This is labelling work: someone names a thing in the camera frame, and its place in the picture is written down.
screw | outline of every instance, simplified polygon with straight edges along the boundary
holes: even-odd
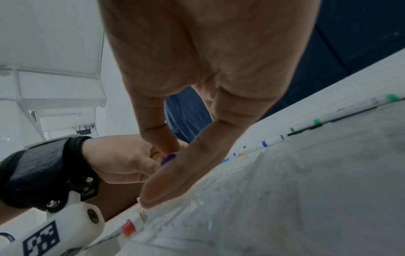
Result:
[[[98,223],[98,215],[93,209],[88,209],[87,215],[89,215],[89,218],[93,223],[95,223],[95,224]]]
[[[59,203],[60,203],[60,201],[51,200],[46,204],[46,207],[52,209],[52,208],[55,208]]]

skin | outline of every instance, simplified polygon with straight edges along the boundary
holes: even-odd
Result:
[[[180,148],[187,143],[178,141]],[[140,135],[108,136],[86,140],[83,157],[102,179],[99,196],[87,201],[96,205],[107,221],[136,203],[143,182],[159,170],[164,155]],[[0,201],[0,225],[27,209]]]
[[[192,86],[213,123],[144,184],[143,207],[184,194],[286,92],[319,0],[98,0],[142,138],[180,150],[163,102]]]

purple fingernail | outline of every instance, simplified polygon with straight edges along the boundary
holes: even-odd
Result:
[[[175,158],[177,155],[175,154],[170,154],[167,157],[165,157],[162,162],[160,163],[160,166],[165,165],[167,162],[169,162],[170,160],[172,160],[173,158]]]

red marker cap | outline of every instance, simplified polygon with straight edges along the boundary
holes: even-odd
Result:
[[[126,237],[136,232],[135,225],[132,223],[131,220],[127,220],[127,222],[124,225],[122,225],[121,230]]]

hand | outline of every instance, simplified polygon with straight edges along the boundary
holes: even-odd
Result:
[[[99,0],[106,34],[142,138],[165,155],[179,144],[163,102],[192,86],[213,123],[144,185],[143,207],[178,197],[221,163],[286,92],[319,0]]]
[[[179,141],[180,147],[187,143]],[[140,135],[108,136],[86,140],[83,157],[98,176],[107,183],[139,183],[154,174],[164,159]]]

